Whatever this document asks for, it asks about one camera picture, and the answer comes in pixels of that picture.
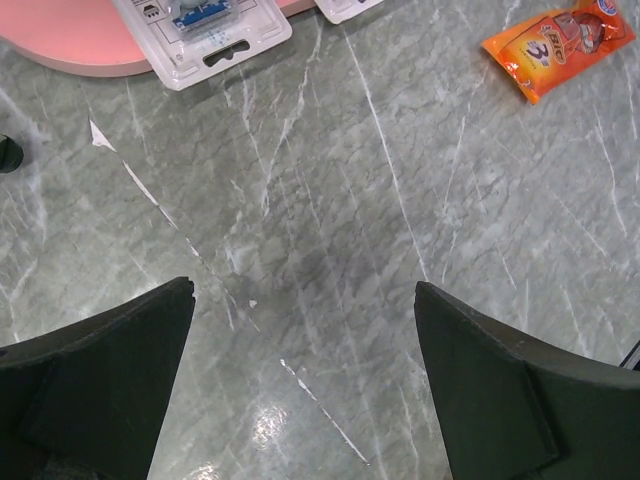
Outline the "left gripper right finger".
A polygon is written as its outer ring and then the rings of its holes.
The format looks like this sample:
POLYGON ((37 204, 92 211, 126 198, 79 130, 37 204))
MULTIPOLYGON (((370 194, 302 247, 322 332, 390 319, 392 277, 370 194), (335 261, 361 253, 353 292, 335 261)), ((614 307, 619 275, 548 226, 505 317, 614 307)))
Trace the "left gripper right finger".
POLYGON ((428 282, 414 312, 453 478, 638 478, 637 365, 555 347, 428 282))

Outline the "blue razor blister pack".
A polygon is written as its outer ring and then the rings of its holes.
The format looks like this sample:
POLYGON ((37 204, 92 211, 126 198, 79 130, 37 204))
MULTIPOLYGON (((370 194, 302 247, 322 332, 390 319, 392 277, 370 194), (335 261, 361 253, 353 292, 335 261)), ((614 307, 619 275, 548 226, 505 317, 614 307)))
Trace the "blue razor blister pack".
POLYGON ((115 1, 163 85, 181 91, 283 42, 292 27, 274 1, 115 1))
POLYGON ((379 5, 383 0, 315 0, 315 4, 334 25, 348 21, 379 5))

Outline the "pink three-tier shelf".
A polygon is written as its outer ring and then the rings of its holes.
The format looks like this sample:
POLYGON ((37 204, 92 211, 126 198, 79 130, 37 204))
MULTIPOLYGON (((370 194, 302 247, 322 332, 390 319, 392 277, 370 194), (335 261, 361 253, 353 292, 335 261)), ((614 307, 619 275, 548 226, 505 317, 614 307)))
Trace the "pink three-tier shelf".
MULTIPOLYGON (((154 71, 115 1, 4 1, 1 40, 36 63, 98 78, 154 71)), ((288 17, 311 1, 274 1, 288 17)))

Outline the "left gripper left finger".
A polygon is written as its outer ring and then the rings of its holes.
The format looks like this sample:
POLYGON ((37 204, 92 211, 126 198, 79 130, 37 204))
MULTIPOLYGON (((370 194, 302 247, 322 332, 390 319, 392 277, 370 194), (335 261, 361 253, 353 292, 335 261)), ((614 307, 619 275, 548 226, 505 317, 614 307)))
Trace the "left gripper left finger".
POLYGON ((195 309, 177 277, 120 306, 1 349, 1 476, 51 456, 144 479, 195 309))

